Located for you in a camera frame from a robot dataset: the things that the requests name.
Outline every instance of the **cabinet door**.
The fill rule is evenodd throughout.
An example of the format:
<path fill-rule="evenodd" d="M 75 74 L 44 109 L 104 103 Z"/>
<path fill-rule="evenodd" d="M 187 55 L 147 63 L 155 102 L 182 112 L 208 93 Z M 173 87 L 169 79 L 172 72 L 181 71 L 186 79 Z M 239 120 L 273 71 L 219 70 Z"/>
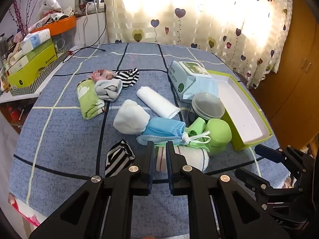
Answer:
<path fill-rule="evenodd" d="M 302 74 L 315 37 L 316 21 L 303 0 L 293 0 L 289 33 L 278 73 L 270 72 L 251 93 L 269 120 L 284 104 Z"/>
<path fill-rule="evenodd" d="M 307 145 L 319 130 L 319 25 L 300 80 L 270 124 L 281 147 Z"/>

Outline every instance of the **metal screw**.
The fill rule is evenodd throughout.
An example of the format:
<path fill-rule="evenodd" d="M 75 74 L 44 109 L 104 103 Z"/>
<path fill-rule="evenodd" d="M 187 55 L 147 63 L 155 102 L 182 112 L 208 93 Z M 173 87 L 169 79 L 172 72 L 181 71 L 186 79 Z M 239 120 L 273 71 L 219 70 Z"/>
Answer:
<path fill-rule="evenodd" d="M 190 165 L 184 165 L 184 166 L 183 166 L 183 170 L 184 170 L 185 172 L 190 172 L 192 169 L 193 169 L 193 168 L 192 168 Z"/>
<path fill-rule="evenodd" d="M 223 182 L 229 182 L 230 181 L 230 178 L 229 178 L 229 176 L 228 175 L 222 175 L 221 176 L 221 180 L 223 181 Z"/>
<path fill-rule="evenodd" d="M 101 180 L 101 177 L 98 175 L 95 175 L 91 178 L 91 182 L 98 183 Z"/>
<path fill-rule="evenodd" d="M 129 167 L 129 171 L 130 172 L 137 172 L 138 171 L 138 167 L 135 166 L 135 165 L 132 165 L 132 166 Z"/>

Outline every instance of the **bed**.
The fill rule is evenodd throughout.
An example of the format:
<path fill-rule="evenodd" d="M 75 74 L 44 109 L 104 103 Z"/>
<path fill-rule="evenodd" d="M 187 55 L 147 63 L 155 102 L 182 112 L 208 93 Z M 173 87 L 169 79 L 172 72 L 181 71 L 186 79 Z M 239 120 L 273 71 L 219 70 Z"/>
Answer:
<path fill-rule="evenodd" d="M 116 142 L 125 139 L 136 155 L 144 153 L 145 146 L 137 143 L 135 135 L 121 134 L 113 127 L 114 117 L 126 99 L 147 107 L 136 96 L 141 86 L 151 87 L 180 107 L 181 114 L 174 119 L 186 121 L 189 104 L 178 99 L 167 73 L 173 60 L 200 62 L 208 70 L 228 73 L 246 89 L 238 76 L 210 52 L 148 43 L 98 47 L 106 52 L 84 49 L 62 65 L 40 94 L 19 137 L 10 175 L 10 192 L 44 217 L 91 176 L 105 176 L 106 154 Z M 90 120 L 82 118 L 76 95 L 79 82 L 98 69 L 121 71 L 133 68 L 139 69 L 139 79 L 133 87 L 122 90 L 118 99 L 107 105 L 105 113 Z M 156 116 L 151 110 L 147 112 L 151 117 Z M 274 135 L 263 144 L 279 148 Z M 235 152 L 231 143 L 225 152 L 210 157 L 205 172 L 215 176 L 223 173 L 236 179 L 234 171 L 237 167 L 262 176 L 273 187 L 278 187 L 289 175 L 282 164 L 258 156 L 253 147 Z M 132 238 L 147 235 L 161 238 L 189 232 L 187 198 L 170 195 L 166 178 L 167 175 L 155 172 L 151 195 L 134 197 Z"/>

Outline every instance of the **sheer curtain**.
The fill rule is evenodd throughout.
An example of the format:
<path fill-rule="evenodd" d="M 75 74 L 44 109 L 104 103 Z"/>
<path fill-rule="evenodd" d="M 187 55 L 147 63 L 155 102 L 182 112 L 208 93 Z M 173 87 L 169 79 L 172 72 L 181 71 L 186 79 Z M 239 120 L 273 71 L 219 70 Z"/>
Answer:
<path fill-rule="evenodd" d="M 292 0 L 104 0 L 115 42 L 190 46 L 212 52 L 256 88 L 277 71 Z"/>

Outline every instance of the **orange tray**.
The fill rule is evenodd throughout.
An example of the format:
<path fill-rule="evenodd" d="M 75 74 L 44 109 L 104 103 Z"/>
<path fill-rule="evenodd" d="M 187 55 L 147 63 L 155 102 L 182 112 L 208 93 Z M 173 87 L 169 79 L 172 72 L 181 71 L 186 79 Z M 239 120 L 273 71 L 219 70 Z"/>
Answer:
<path fill-rule="evenodd" d="M 60 33 L 63 33 L 71 28 L 74 28 L 75 26 L 76 26 L 75 16 L 71 16 L 71 17 L 65 18 L 63 20 L 49 23 L 44 27 L 34 29 L 33 31 L 31 31 L 31 33 L 48 28 L 50 30 L 50 35 L 52 37 L 52 36 L 58 35 Z"/>

